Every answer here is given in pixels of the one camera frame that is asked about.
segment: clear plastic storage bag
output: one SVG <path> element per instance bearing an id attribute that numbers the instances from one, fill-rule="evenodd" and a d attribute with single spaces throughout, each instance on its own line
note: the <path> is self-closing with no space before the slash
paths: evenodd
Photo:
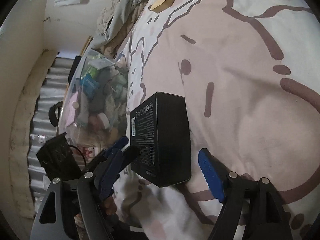
<path id="1" fill-rule="evenodd" d="M 59 120 L 69 144 L 108 148 L 125 135 L 128 68 L 89 49 L 72 78 Z"/>

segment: bed sheet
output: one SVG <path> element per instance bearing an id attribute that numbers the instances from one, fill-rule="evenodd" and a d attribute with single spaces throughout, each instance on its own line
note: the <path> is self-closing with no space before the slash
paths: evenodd
<path id="1" fill-rule="evenodd" d="M 184 96 L 192 178 L 158 188 L 125 169 L 114 185 L 119 217 L 151 240 L 207 239 L 222 205 L 197 163 L 206 147 L 244 177 L 269 178 L 301 239 L 320 211 L 315 15 L 304 0 L 175 0 L 159 14 L 150 11 L 155 1 L 119 55 L 130 67 L 127 118 L 157 91 Z"/>

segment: white wall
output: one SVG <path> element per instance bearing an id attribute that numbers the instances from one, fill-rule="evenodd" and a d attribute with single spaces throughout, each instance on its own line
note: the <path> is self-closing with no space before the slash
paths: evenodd
<path id="1" fill-rule="evenodd" d="M 44 50 L 47 0 L 19 0 L 0 30 L 0 209 L 20 240 L 29 239 L 27 221 L 17 215 L 9 177 L 11 124 L 24 83 Z"/>
<path id="2" fill-rule="evenodd" d="M 60 57 L 78 55 L 89 35 L 94 35 L 102 8 L 110 0 L 89 0 L 87 4 L 53 7 L 48 0 L 44 23 L 44 45 L 60 52 Z"/>

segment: barcode sticker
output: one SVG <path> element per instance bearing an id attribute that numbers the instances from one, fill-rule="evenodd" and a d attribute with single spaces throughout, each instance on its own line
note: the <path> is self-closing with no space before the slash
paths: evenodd
<path id="1" fill-rule="evenodd" d="M 136 118 L 131 119 L 131 135 L 136 136 Z"/>

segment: black plastic box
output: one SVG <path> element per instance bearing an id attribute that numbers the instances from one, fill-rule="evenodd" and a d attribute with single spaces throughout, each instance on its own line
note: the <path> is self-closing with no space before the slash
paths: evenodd
<path id="1" fill-rule="evenodd" d="M 131 169 L 167 187 L 191 178 L 190 130 L 185 98 L 156 92 L 130 113 L 130 145 L 140 150 Z"/>

